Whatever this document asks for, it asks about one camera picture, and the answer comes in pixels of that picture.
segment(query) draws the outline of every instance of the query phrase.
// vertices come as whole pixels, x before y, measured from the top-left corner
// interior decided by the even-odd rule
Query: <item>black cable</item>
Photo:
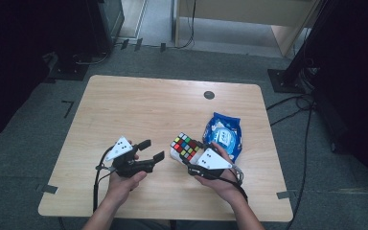
[[[306,85],[306,87],[312,91],[315,89],[315,87],[310,83],[311,79],[312,79],[312,75],[310,73],[310,78],[307,77],[307,74],[306,74],[306,70],[307,68],[302,68],[300,70],[300,73],[298,74],[298,76],[300,77],[300,79],[303,81],[303,83]]]
[[[76,64],[78,65],[92,65],[92,64],[99,64],[101,62],[103,62],[106,58],[108,57],[108,54],[105,54],[105,56],[97,61],[92,61],[92,62],[83,62],[83,61],[76,61]]]
[[[291,114],[287,115],[286,117],[284,117],[284,118],[281,118],[281,119],[277,120],[276,122],[274,122],[274,123],[270,124],[270,126],[271,126],[271,127],[273,127],[274,125],[276,125],[276,124],[278,124],[278,123],[280,123],[280,122],[283,122],[283,121],[284,121],[285,119],[287,119],[287,118],[294,117],[295,115],[297,115],[297,113],[299,113],[299,112],[301,112],[301,111],[307,111],[307,110],[309,110],[309,109],[310,109],[310,107],[311,107],[311,102],[310,102],[309,100],[305,99],[305,97],[307,97],[307,96],[310,96],[310,95],[308,95],[308,94],[303,94],[303,95],[300,95],[300,96],[294,96],[294,97],[286,98],[286,99],[284,99],[284,100],[279,101],[278,103],[275,103],[275,104],[273,104],[273,105],[269,106],[267,109],[271,109],[271,108],[273,108],[274,106],[277,106],[277,105],[279,105],[279,104],[285,103],[285,102],[287,102],[287,101],[289,101],[289,100],[291,100],[291,99],[296,99],[296,100],[295,100],[295,105],[299,108],[296,112],[293,112],[293,113],[291,113]],[[299,104],[299,102],[300,102],[301,100],[302,100],[302,101],[304,101],[304,102],[306,102],[308,105],[307,105],[307,106],[302,106],[302,105],[300,105],[300,104]]]
[[[62,218],[58,218],[59,227],[61,230],[65,230],[64,222],[62,221]]]
[[[316,16],[316,20],[315,20],[315,23],[314,23],[314,25],[313,25],[313,28],[315,27],[315,24],[316,24],[316,22],[317,22],[317,19],[318,19],[318,18],[319,18],[319,16],[322,14],[323,10],[325,9],[325,7],[326,7],[326,5],[327,5],[327,3],[328,3],[328,0],[326,0],[325,2],[324,2],[324,1],[325,1],[325,0],[323,0],[323,1],[322,1],[322,6],[321,6],[321,8],[320,8],[320,10],[319,10],[318,15]],[[314,65],[314,60],[313,60],[312,58],[306,58],[307,32],[308,32],[308,30],[309,30],[309,29],[307,29],[307,30],[306,30],[306,35],[305,35],[305,37],[304,37],[304,44],[303,44],[303,46],[304,46],[304,47],[302,47],[302,48],[303,48],[303,61],[304,61],[304,62],[306,62],[306,64],[307,64],[308,66],[313,66],[313,65]]]
[[[113,147],[109,147],[109,149],[107,149],[104,153],[103,153],[103,157],[101,157],[101,161],[100,161],[100,164],[96,167],[96,170],[97,170],[97,175],[95,176],[95,183],[94,183],[94,204],[93,204],[93,212],[95,212],[95,210],[97,210],[97,207],[98,207],[98,188],[99,188],[99,185],[100,185],[100,180],[99,180],[99,177],[100,177],[100,171],[101,169],[103,168],[104,166],[104,159],[105,159],[105,156],[106,154],[112,150]]]
[[[123,45],[124,43],[121,43],[121,42],[118,42],[118,43],[115,43],[115,46],[114,47],[118,47],[118,45]],[[128,43],[128,46],[136,46],[136,44],[130,44]],[[156,46],[156,45],[141,45],[143,47],[151,47],[151,48],[157,48],[157,49],[160,49],[161,46]],[[166,49],[177,49],[176,47],[166,47]]]
[[[191,36],[190,39],[187,41],[187,43],[184,46],[181,47],[174,47],[175,49],[183,49],[189,46],[194,41],[194,17],[196,16],[196,0],[194,0],[194,6],[193,6],[193,18],[192,18],[192,25],[191,25]]]
[[[275,107],[275,106],[277,106],[279,104],[283,104],[283,103],[285,103],[285,102],[287,102],[289,100],[303,98],[303,97],[307,97],[307,96],[310,96],[310,94],[302,94],[302,95],[299,95],[299,96],[289,97],[289,98],[283,99],[283,100],[281,100],[281,101],[279,101],[277,103],[272,104],[271,106],[267,107],[265,110],[268,111],[268,110],[272,109],[273,107]]]
[[[236,178],[236,181],[238,182],[238,184],[241,184],[241,181],[243,180],[243,178],[238,178],[238,176],[231,170],[229,170]]]
[[[274,122],[274,123],[270,124],[270,126],[271,126],[271,127],[273,127],[274,125],[276,125],[276,124],[278,124],[278,123],[283,122],[283,121],[284,121],[285,119],[287,119],[287,118],[294,117],[297,113],[299,113],[299,112],[301,112],[301,111],[303,111],[303,109],[298,109],[296,112],[293,112],[293,113],[291,113],[290,115],[287,115],[286,117],[284,117],[284,118],[282,118],[282,119],[279,119],[279,120],[277,120],[276,122]]]
[[[301,202],[301,197],[303,196],[304,187],[306,185],[306,176],[307,176],[307,142],[308,142],[308,138],[309,138],[309,130],[310,130],[310,122],[311,122],[311,114],[312,114],[312,110],[313,110],[313,105],[314,105],[314,103],[311,103],[310,104],[310,114],[309,114],[309,119],[307,121],[306,134],[305,134],[305,138],[304,138],[304,169],[303,169],[303,178],[301,179],[301,188],[300,188],[300,191],[298,193],[298,199],[297,199],[297,203],[295,205],[294,211],[293,211],[292,219],[291,219],[291,221],[288,223],[288,225],[286,227],[287,230],[289,229],[289,227],[292,225],[292,223],[295,220],[295,216],[297,215],[298,208],[300,207],[300,202]]]
[[[111,171],[110,173],[108,173],[108,174],[106,174],[106,175],[104,175],[103,177],[101,177],[101,179],[98,181],[98,184],[100,184],[100,182],[101,182],[101,180],[102,179],[104,179],[105,177],[107,177],[107,176],[110,176],[111,174],[113,174],[113,173],[115,173],[116,172],[116,169],[115,170],[113,170],[113,171]]]
[[[247,194],[246,194],[246,192],[244,191],[244,189],[242,188],[242,186],[241,186],[239,183],[234,182],[234,181],[232,181],[232,180],[228,180],[228,179],[222,178],[222,177],[220,177],[220,176],[215,176],[215,175],[213,175],[213,174],[211,174],[211,173],[207,173],[207,174],[208,174],[208,176],[211,176],[211,177],[213,177],[214,179],[218,179],[218,180],[225,181],[225,182],[228,182],[228,183],[232,184],[235,188],[237,188],[237,189],[239,190],[239,192],[241,192],[241,195],[244,197],[244,199],[245,199],[246,201],[248,201]]]

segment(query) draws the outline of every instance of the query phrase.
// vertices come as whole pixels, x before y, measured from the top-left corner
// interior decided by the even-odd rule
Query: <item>snack bag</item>
[[[235,163],[242,151],[241,119],[224,116],[214,112],[214,117],[207,124],[202,141],[211,144],[212,141],[222,146]]]

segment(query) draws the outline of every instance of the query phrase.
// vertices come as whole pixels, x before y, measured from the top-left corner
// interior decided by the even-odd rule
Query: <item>hand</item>
[[[139,156],[134,155],[134,159],[138,160]],[[121,177],[115,172],[109,176],[109,185],[106,192],[105,199],[114,202],[116,208],[120,207],[127,201],[130,191],[139,186],[139,182],[142,181],[148,174],[146,172],[138,172],[131,178]]]
[[[218,153],[229,163],[233,164],[232,161],[229,159],[229,155],[223,147],[219,144],[212,142],[212,145],[217,148]],[[234,175],[234,171],[225,170],[223,171],[220,177],[237,182],[236,176]],[[232,184],[222,181],[222,180],[209,180],[201,177],[199,175],[195,176],[195,179],[198,180],[202,185],[207,186],[213,189],[222,199],[226,200],[229,203],[232,203],[232,200],[238,196],[242,196],[241,192]]]

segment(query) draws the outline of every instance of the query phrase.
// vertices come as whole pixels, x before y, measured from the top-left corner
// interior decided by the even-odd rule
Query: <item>rubik's cube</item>
[[[196,141],[182,132],[174,139],[171,147],[189,161],[199,150],[199,146],[196,144]]]

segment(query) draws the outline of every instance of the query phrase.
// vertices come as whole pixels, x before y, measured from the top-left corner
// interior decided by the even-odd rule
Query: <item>person's left hand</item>
[[[120,207],[127,201],[130,191],[139,186],[139,182],[147,175],[146,172],[141,171],[131,178],[124,178],[113,172],[109,176],[109,186],[105,199],[114,202],[116,207]]]

